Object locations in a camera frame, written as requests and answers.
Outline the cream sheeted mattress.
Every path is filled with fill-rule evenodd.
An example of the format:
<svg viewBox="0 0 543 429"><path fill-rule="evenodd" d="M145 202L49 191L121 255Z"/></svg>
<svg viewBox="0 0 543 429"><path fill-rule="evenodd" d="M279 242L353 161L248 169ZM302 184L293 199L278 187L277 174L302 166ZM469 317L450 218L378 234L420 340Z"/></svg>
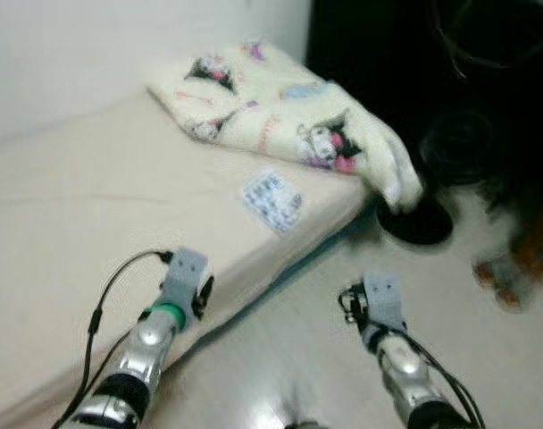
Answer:
<svg viewBox="0 0 543 429"><path fill-rule="evenodd" d="M269 229L240 192L263 169L303 193L295 228ZM89 316L114 273L93 359L160 294L149 249L189 247L215 277L169 363L258 299L368 203L356 176L207 146L146 94L0 143L0 429L51 426L79 387Z"/></svg>

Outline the person's foot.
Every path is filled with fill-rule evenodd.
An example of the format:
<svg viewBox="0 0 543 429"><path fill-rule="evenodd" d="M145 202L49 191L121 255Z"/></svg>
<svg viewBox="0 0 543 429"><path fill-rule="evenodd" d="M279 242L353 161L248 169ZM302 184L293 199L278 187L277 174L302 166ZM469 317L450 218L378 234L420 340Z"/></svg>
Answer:
<svg viewBox="0 0 543 429"><path fill-rule="evenodd" d="M480 286L495 291L496 302L507 311L522 311L528 297L529 283L512 255L484 258L472 266Z"/></svg>

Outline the white book with blue letters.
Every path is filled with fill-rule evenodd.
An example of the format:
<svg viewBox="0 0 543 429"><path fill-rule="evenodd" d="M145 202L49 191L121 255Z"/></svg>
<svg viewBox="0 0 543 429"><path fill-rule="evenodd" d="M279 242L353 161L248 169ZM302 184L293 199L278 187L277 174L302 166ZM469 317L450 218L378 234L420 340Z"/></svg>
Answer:
<svg viewBox="0 0 543 429"><path fill-rule="evenodd" d="M295 228L303 212L303 193L274 169L263 169L248 180L240 196L248 211L275 231Z"/></svg>

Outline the cartoon print cream blanket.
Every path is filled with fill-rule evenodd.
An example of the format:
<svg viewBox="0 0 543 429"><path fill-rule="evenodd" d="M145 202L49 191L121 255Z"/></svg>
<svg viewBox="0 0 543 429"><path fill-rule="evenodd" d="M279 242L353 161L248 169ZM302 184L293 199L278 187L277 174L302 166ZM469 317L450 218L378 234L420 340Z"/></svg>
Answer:
<svg viewBox="0 0 543 429"><path fill-rule="evenodd" d="M198 142L360 176L394 212L411 211L425 195L393 128L268 42L162 66L146 90Z"/></svg>

